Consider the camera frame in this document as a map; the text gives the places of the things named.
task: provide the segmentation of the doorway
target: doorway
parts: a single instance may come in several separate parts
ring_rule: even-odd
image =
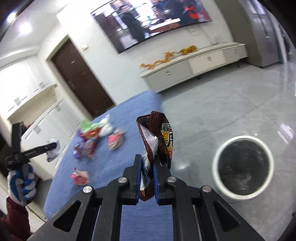
[[[52,62],[93,117],[105,113],[114,106],[70,39],[52,57]]]

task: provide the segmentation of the glossy floor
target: glossy floor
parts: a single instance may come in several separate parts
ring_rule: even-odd
[[[258,197],[231,206],[266,240],[277,240],[296,206],[296,64],[261,69],[240,63],[163,91],[174,131],[172,174],[215,189],[211,164],[231,137],[252,135],[271,149],[275,172]]]

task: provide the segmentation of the recessed light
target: recessed light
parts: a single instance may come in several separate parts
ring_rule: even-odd
[[[21,26],[20,26],[20,32],[21,34],[28,34],[32,31],[32,27],[29,23],[23,23]]]
[[[9,23],[11,23],[11,22],[15,19],[15,17],[16,17],[15,12],[12,12],[11,14],[8,15],[8,17],[7,17],[7,21],[8,21]]]

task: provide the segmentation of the wall-mounted television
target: wall-mounted television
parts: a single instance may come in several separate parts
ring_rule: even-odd
[[[200,0],[113,0],[91,14],[119,53],[169,30],[211,21]]]

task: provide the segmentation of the round bin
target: round bin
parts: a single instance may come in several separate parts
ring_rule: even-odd
[[[274,159],[268,146],[253,136],[237,136],[218,149],[212,163],[214,182],[222,196],[234,201],[258,196],[270,184]]]

